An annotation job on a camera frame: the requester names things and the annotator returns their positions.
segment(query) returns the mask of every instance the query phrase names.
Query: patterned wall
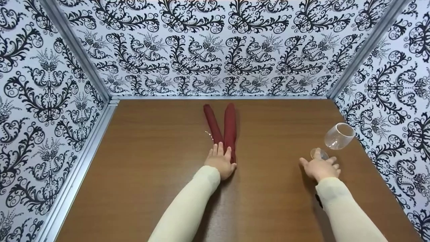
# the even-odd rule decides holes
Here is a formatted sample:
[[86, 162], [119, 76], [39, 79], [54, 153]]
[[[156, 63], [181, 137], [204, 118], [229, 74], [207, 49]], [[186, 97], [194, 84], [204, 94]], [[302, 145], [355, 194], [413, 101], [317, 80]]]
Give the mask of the patterned wall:
[[34, 241], [104, 104], [37, 0], [0, 0], [0, 241]]
[[326, 96], [391, 0], [58, 0], [114, 96]]
[[430, 241], [430, 1], [413, 0], [336, 103]]

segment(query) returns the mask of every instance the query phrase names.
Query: wine glass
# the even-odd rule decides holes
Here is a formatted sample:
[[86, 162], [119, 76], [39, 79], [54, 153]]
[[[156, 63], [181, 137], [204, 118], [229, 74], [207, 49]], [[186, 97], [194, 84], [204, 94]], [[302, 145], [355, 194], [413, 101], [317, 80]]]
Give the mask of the wine glass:
[[[331, 128], [324, 136], [324, 143], [330, 149], [343, 149], [349, 142], [354, 138], [355, 130], [349, 124], [338, 123], [333, 128]], [[310, 156], [314, 158], [316, 149], [310, 151]], [[329, 156], [327, 153], [321, 149], [321, 159], [327, 160]]]

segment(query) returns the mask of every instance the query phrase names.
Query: red napkin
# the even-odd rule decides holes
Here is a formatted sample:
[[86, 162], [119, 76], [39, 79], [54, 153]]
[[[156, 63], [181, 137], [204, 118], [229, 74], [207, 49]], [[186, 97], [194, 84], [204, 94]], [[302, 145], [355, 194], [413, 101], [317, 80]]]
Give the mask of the red napkin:
[[218, 123], [216, 122], [215, 114], [211, 106], [209, 104], [205, 104], [203, 106], [203, 111], [205, 112], [206, 119], [212, 133], [212, 138], [214, 139], [214, 144], [223, 142], [221, 131], [219, 130]]
[[224, 150], [231, 147], [231, 161], [236, 162], [236, 110], [234, 104], [229, 103], [224, 112]]

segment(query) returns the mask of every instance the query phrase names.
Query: arm sleeve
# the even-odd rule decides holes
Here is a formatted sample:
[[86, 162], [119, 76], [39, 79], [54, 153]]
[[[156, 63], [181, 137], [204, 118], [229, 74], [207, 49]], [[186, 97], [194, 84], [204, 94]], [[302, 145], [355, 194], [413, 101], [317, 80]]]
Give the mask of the arm sleeve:
[[201, 167], [166, 209], [148, 242], [191, 242], [220, 179], [216, 168]]
[[337, 242], [387, 241], [338, 178], [321, 180], [316, 191], [329, 217]]

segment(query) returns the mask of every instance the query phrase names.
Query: brown tabletop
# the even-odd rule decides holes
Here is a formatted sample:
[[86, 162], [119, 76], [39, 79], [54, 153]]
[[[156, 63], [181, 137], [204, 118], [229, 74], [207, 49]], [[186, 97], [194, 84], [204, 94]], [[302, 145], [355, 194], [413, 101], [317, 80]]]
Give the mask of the brown tabletop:
[[[333, 241], [298, 165], [344, 121], [330, 100], [121, 101], [57, 241], [146, 241], [212, 145], [203, 105], [223, 132], [229, 102], [237, 109], [238, 170], [212, 196], [194, 241]], [[421, 241], [356, 139], [325, 150], [388, 241]]]

